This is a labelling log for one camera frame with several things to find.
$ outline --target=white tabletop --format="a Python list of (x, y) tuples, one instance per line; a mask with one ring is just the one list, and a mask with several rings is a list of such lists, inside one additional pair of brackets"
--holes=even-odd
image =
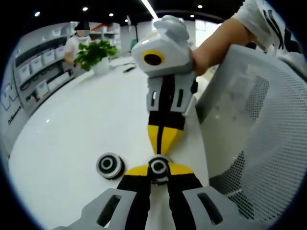
[[(131, 61), (115, 60), (115, 65)], [(120, 179), (96, 171), (106, 152), (118, 154), (127, 168), (154, 154), (147, 134), (147, 79), (139, 69), (123, 74), (118, 66), (102, 77), (85, 73), (50, 97), (20, 133), (9, 161), (12, 184), (24, 206), (44, 229), (68, 226), (82, 208)], [(195, 109), (186, 134), (170, 154), (209, 184), (204, 144)], [(165, 186), (152, 186), (148, 230), (175, 229)]]

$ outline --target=green plant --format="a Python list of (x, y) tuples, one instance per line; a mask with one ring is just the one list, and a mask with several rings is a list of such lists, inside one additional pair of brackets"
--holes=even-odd
[(80, 63), (81, 68), (85, 71), (89, 71), (92, 66), (96, 65), (103, 58), (114, 56), (118, 52), (117, 48), (106, 40), (91, 42), (88, 46), (79, 44), (79, 49), (80, 51), (74, 62)]

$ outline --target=white pot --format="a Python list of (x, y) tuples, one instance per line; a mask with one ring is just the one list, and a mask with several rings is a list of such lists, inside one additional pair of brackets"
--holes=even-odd
[(102, 76), (109, 72), (109, 58), (104, 57), (100, 62), (92, 67), (96, 76)]

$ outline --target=robot wheel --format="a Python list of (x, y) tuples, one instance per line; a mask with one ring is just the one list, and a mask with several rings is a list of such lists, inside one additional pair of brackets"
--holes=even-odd
[(124, 174), (125, 163), (118, 155), (108, 152), (98, 159), (96, 169), (105, 179), (115, 180)]
[(163, 185), (168, 181), (169, 167), (168, 163), (172, 160), (164, 155), (155, 155), (149, 162), (151, 182), (155, 185)]

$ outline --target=human hand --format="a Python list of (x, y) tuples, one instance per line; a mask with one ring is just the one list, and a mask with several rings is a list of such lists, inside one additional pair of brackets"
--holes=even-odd
[(202, 50), (191, 50), (190, 51), (192, 62), (193, 62), (193, 70), (197, 76), (204, 74), (209, 66), (209, 58), (206, 54), (202, 52)]
[(76, 62), (75, 66), (76, 66), (77, 68), (81, 68), (80, 62)]

